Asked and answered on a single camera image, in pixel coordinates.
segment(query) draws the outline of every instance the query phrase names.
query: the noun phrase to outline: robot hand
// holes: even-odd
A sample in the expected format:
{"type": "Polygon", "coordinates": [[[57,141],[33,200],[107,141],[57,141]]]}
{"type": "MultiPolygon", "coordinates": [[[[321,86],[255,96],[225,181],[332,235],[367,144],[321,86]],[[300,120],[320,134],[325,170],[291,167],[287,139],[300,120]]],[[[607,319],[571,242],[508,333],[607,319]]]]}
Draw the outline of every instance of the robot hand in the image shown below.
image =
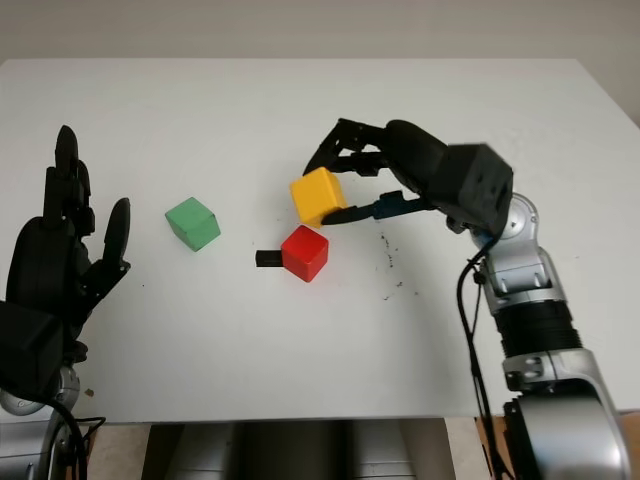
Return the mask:
{"type": "Polygon", "coordinates": [[[77,338],[130,268],[123,260],[127,198],[113,207],[102,259],[89,260],[82,238],[95,230],[90,195],[76,136],[63,126],[55,166],[47,168],[43,215],[20,232],[0,301],[1,478],[65,478],[66,464],[77,459],[86,479],[85,440],[70,413],[80,388],[73,364],[87,354],[77,338]]]}
{"type": "Polygon", "coordinates": [[[438,209],[455,233],[470,229],[480,251],[458,281],[458,308],[489,443],[493,474],[514,476],[497,452],[488,396],[462,302],[465,276],[482,261],[479,278],[507,356],[507,386],[521,395],[504,406],[506,439],[515,476],[523,479],[630,478],[627,447],[594,355],[572,327],[549,255],[539,247],[534,205],[513,194],[513,171],[487,145],[445,145],[415,125],[393,120],[385,128],[339,120],[304,173],[325,167],[375,176],[389,168],[401,191],[365,207],[326,215],[323,225],[438,209]],[[364,151],[367,145],[376,152],[364,151]],[[341,156],[343,150],[352,153],[341,156]]]}

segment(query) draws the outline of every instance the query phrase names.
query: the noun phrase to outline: red cube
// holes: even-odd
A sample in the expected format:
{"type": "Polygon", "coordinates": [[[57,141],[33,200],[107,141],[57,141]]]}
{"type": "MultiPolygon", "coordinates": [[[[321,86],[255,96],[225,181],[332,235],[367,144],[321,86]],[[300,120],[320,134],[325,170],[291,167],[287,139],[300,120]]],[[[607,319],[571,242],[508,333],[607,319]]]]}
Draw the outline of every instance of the red cube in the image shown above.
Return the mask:
{"type": "Polygon", "coordinates": [[[313,280],[329,258],[329,241],[303,225],[282,244],[282,265],[305,282],[313,280]]]}

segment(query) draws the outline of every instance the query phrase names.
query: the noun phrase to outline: floor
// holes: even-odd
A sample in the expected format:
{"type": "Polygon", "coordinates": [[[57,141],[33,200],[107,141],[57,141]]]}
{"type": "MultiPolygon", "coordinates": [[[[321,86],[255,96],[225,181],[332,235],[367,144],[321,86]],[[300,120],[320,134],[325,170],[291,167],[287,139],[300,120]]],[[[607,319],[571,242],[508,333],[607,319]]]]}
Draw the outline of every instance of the floor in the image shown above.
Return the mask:
{"type": "MultiPolygon", "coordinates": [[[[448,418],[445,422],[455,478],[457,480],[487,479],[488,470],[474,420],[471,418],[448,418]]],[[[414,426],[415,428],[412,428],[409,423],[409,434],[414,437],[416,435],[422,436],[422,441],[419,439],[417,443],[421,451],[435,452],[437,448],[429,446],[431,442],[429,436],[420,433],[419,425],[414,426]]],[[[113,478],[140,480],[149,430],[149,425],[102,427],[98,432],[89,462],[90,480],[110,480],[113,478]]],[[[433,461],[437,459],[432,455],[431,460],[431,465],[433,465],[433,461]]]]}

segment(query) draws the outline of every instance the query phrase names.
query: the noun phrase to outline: table surface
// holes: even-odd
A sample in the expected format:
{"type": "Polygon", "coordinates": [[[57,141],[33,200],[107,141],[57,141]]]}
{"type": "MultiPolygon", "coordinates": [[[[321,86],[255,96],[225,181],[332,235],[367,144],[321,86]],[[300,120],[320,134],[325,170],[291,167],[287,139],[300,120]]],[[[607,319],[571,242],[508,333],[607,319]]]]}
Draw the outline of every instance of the table surface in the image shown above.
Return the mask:
{"type": "MultiPolygon", "coordinates": [[[[339,117],[412,121],[487,142],[537,205],[586,347],[616,405],[640,407],[636,321],[640,132],[568,60],[20,60],[0,67],[0,282],[42,209],[58,129],[91,175],[102,252],[128,196],[132,269],[81,339],[76,414],[112,422],[475,415],[455,284],[475,248],[437,212],[325,227],[306,284],[257,269],[297,226],[288,185],[339,117]],[[197,253],[164,212],[195,196],[222,235],[197,253]]],[[[350,204],[398,189],[341,177],[350,204]]],[[[475,286],[466,290],[468,308],[475,286]]],[[[483,307],[476,343],[492,408],[511,398],[483,307]]]]}

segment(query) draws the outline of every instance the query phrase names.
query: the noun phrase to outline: cable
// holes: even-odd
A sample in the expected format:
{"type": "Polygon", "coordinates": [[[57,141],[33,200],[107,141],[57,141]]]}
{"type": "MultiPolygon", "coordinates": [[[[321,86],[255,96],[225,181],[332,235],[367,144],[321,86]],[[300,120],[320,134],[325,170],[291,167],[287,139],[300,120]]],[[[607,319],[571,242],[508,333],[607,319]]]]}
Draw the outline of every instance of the cable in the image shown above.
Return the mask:
{"type": "Polygon", "coordinates": [[[480,312],[480,299],[482,298],[482,284],[484,283],[484,279],[481,278],[482,274],[480,270],[478,270],[475,265],[473,266],[473,280],[478,284],[478,296],[476,297],[476,311],[473,314],[473,326],[471,327],[471,338],[473,339],[476,336],[476,326],[478,325],[478,313],[480,312]]]}
{"type": "Polygon", "coordinates": [[[82,440],[86,444],[86,450],[89,452],[91,435],[96,432],[104,423],[107,421],[106,417],[87,417],[87,418],[76,418],[76,422],[78,423],[88,423],[88,422],[96,422],[94,425],[91,425],[87,430],[87,433],[84,434],[82,440]]]}
{"type": "Polygon", "coordinates": [[[76,460],[73,462],[71,466],[71,478],[75,480],[76,478],[76,463],[78,465],[78,469],[80,472],[80,480],[87,480],[87,452],[84,448],[84,439],[82,438],[82,432],[80,431],[80,427],[78,426],[78,422],[73,417],[71,412],[67,407],[56,400],[52,399],[40,399],[37,400],[38,403],[42,403],[44,405],[48,405],[53,408],[58,415],[62,417],[64,422],[69,427],[71,433],[71,440],[74,444],[75,449],[75,457],[76,460]]]}
{"type": "Polygon", "coordinates": [[[14,388],[7,388],[6,385],[0,384],[0,390],[4,390],[7,393],[13,395],[14,397],[21,398],[23,400],[28,400],[30,402],[41,403],[43,405],[47,405],[60,415],[62,420],[67,424],[69,428],[69,433],[71,435],[71,441],[73,444],[73,456],[75,460],[71,465],[71,478],[72,480],[76,480],[76,464],[79,468],[80,472],[80,480],[87,480],[87,452],[84,448],[84,440],[82,438],[82,432],[80,431],[80,427],[78,426],[78,422],[73,417],[71,412],[67,407],[65,407],[62,403],[54,400],[52,398],[46,398],[37,394],[29,394],[18,392],[14,388]]]}
{"type": "Polygon", "coordinates": [[[487,443],[489,445],[489,458],[491,460],[491,466],[493,468],[495,478],[502,478],[503,474],[506,474],[509,478],[513,479],[513,475],[507,470],[500,453],[496,446],[496,435],[493,428],[493,420],[491,418],[491,408],[489,406],[489,398],[482,378],[482,372],[480,370],[480,362],[478,361],[478,355],[473,343],[473,331],[469,327],[467,320],[467,314],[464,310],[462,288],[464,286],[464,280],[469,272],[475,267],[475,265],[484,258],[487,253],[498,243],[499,238],[494,238],[484,245],[472,258],[467,262],[465,267],[460,273],[458,278],[458,284],[456,286],[456,302],[458,304],[458,312],[460,313],[460,321],[464,329],[465,338],[467,340],[467,347],[469,348],[469,360],[471,363],[471,375],[474,379],[474,387],[477,393],[479,393],[479,404],[482,407],[480,409],[480,418],[487,435],[487,443]]]}

